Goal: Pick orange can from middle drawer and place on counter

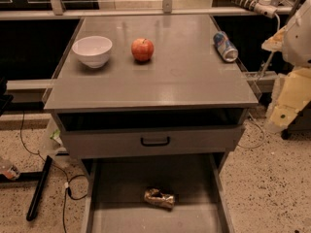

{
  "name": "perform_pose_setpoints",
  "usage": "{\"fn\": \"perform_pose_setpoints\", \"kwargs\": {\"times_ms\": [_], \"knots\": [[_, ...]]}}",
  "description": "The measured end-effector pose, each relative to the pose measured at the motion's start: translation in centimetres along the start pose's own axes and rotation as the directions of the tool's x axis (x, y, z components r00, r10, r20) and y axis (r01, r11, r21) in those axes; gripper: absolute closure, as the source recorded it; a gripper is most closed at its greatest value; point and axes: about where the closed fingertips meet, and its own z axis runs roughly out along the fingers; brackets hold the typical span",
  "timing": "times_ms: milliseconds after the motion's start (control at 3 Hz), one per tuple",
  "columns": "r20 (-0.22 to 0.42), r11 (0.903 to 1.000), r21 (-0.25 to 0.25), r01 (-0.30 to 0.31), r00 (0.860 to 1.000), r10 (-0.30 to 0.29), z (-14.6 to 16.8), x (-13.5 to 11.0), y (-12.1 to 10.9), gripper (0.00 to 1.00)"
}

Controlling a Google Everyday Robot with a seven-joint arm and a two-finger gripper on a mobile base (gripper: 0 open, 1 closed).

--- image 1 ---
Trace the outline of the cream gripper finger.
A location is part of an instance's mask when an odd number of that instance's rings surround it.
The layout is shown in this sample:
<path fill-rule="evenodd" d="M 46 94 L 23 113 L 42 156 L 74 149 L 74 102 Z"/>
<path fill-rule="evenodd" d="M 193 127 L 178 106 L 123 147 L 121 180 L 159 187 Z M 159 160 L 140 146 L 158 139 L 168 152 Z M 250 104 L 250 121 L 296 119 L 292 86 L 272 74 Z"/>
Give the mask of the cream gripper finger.
<path fill-rule="evenodd" d="M 311 69 L 294 67 L 274 84 L 272 102 L 266 114 L 266 130 L 279 133 L 287 129 L 310 102 Z"/>
<path fill-rule="evenodd" d="M 283 51 L 283 40 L 286 32 L 286 27 L 279 29 L 273 36 L 265 40 L 261 44 L 263 50 L 268 51 Z"/>

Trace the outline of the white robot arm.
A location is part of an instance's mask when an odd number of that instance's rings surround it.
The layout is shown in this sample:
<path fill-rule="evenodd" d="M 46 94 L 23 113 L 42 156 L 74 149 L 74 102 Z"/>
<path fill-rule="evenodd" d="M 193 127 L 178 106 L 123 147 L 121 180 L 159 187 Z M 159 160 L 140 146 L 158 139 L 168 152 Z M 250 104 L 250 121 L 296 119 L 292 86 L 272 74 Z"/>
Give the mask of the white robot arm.
<path fill-rule="evenodd" d="M 311 0 L 306 0 L 261 48 L 281 52 L 284 61 L 293 65 L 288 75 L 275 80 L 266 113 L 266 130 L 279 133 L 311 102 Z"/>

